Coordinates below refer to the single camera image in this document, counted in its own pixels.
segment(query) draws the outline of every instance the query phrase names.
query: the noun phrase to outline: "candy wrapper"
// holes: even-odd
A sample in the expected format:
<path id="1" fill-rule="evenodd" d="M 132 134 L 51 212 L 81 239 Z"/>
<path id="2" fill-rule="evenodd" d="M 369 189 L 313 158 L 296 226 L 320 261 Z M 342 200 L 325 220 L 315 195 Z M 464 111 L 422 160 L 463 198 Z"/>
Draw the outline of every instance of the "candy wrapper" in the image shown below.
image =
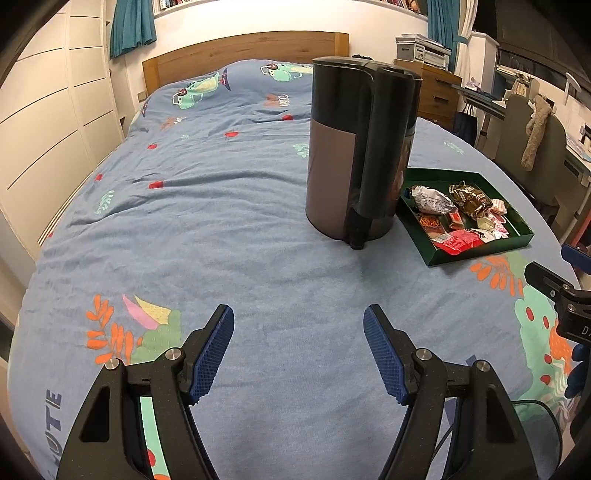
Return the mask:
<path id="1" fill-rule="evenodd" d="M 495 221 L 488 216 L 477 218 L 476 224 L 478 225 L 479 230 L 486 230 L 487 232 L 492 233 L 495 229 Z"/>
<path id="2" fill-rule="evenodd" d="M 492 207 L 490 198 L 482 191 L 462 182 L 449 186 L 449 193 L 460 207 L 460 210 L 472 218 L 484 217 Z"/>
<path id="3" fill-rule="evenodd" d="M 438 190 L 423 187 L 422 185 L 415 185 L 411 189 L 411 193 L 414 203 L 421 213 L 445 215 L 456 209 L 453 202 Z"/>
<path id="4" fill-rule="evenodd" d="M 462 230 L 464 227 L 464 222 L 462 220 L 462 216 L 460 212 L 455 209 L 453 212 L 449 212 L 447 214 L 449 217 L 449 226 L 452 230 Z"/>
<path id="5" fill-rule="evenodd" d="M 505 206 L 505 202 L 499 199 L 492 199 L 492 213 L 498 213 L 499 215 L 506 215 L 507 214 L 507 207 Z"/>
<path id="6" fill-rule="evenodd" d="M 492 232 L 489 232 L 488 230 L 480 230 L 479 228 L 469 228 L 468 231 L 477 233 L 480 236 L 480 240 L 482 240 L 486 244 L 488 242 L 496 240 L 495 235 Z"/>
<path id="7" fill-rule="evenodd" d="M 466 250 L 484 245 L 480 235 L 469 230 L 455 230 L 444 233 L 432 239 L 437 248 L 441 248 L 450 255 L 459 255 Z"/>
<path id="8" fill-rule="evenodd" d="M 443 225 L 435 215 L 428 215 L 426 213 L 415 213 L 418 222 L 423 227 L 423 230 L 429 237 L 439 236 L 445 233 Z"/>
<path id="9" fill-rule="evenodd" d="M 493 228 L 492 234 L 497 238 L 509 238 L 509 231 L 505 228 L 503 223 L 505 220 L 502 216 L 497 215 L 496 213 L 488 212 L 486 215 L 487 219 L 491 220 L 495 227 Z"/>

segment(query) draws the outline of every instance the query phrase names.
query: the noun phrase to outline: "black kettle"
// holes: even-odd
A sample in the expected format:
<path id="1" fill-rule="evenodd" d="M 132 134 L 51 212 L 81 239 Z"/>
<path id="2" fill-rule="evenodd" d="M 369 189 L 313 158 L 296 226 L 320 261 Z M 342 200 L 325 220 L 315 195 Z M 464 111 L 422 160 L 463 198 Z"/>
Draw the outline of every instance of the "black kettle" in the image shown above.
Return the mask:
<path id="1" fill-rule="evenodd" d="M 394 223 L 422 80 L 373 60 L 313 63 L 306 215 L 321 233 L 361 249 Z"/>

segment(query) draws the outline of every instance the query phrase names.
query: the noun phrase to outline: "chair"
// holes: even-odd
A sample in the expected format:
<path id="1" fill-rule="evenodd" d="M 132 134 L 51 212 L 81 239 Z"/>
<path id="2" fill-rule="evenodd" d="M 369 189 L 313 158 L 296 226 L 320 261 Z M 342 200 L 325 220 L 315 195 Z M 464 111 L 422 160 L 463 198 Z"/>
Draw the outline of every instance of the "chair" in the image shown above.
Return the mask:
<path id="1" fill-rule="evenodd" d="M 566 156 L 564 127 L 554 115 L 548 116 L 534 168 L 525 171 L 521 166 L 521 157 L 528 141 L 525 126 L 534 110 L 527 98 L 521 95 L 511 95 L 506 105 L 505 121 L 494 162 L 525 193 L 548 225 L 552 225 L 560 208 L 554 195 Z"/>

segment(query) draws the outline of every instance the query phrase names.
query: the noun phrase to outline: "bed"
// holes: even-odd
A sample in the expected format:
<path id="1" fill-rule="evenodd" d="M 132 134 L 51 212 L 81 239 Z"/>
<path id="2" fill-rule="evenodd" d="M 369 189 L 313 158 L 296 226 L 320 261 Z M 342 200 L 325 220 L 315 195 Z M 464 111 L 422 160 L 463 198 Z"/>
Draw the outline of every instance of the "bed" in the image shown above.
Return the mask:
<path id="1" fill-rule="evenodd" d="M 523 271 L 537 260 L 576 278 L 482 154 L 419 119 L 410 164 L 480 172 L 534 230 L 526 249 L 427 268 L 399 222 L 362 251 L 308 223 L 309 64 L 348 48 L 346 34 L 260 33 L 144 64 L 151 96 L 43 245 L 12 344 L 12 415 L 47 479 L 102 364 L 154 359 L 221 303 L 235 333 L 193 414 L 222 479 L 378 477 L 404 408 L 363 335 L 372 303 L 446 361 L 490 360 L 511 398 L 542 399 L 566 424 L 571 345 Z M 534 408 L 519 414 L 547 478 L 553 425 Z M 147 399 L 142 415 L 155 478 L 166 480 Z M 450 401 L 442 429 L 452 420 Z"/>

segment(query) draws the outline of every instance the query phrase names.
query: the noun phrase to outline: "gold wrapper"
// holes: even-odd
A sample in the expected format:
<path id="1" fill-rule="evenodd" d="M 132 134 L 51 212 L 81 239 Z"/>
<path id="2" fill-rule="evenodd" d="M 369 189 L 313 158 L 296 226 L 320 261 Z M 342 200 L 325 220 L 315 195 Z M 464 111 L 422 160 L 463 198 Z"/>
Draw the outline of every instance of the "gold wrapper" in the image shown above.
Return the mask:
<path id="1" fill-rule="evenodd" d="M 472 218 L 486 216 L 492 207 L 492 202 L 486 194 L 477 188 L 462 182 L 458 185 L 450 185 L 449 193 L 460 207 L 460 210 Z"/>

